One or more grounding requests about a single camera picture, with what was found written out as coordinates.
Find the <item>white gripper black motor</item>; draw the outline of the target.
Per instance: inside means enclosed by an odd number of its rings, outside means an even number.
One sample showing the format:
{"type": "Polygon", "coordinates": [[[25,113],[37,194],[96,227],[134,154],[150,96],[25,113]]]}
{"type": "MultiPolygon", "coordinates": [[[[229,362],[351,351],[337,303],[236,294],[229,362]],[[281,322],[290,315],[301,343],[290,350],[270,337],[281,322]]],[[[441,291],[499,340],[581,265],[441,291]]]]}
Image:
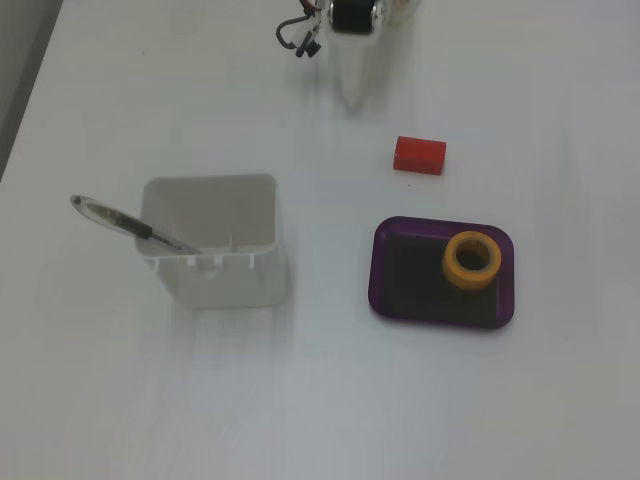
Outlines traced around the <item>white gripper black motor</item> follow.
{"type": "Polygon", "coordinates": [[[337,57],[342,99],[350,110],[362,107],[371,83],[377,39],[388,14],[383,0],[331,0],[323,9],[323,25],[337,57]]]}

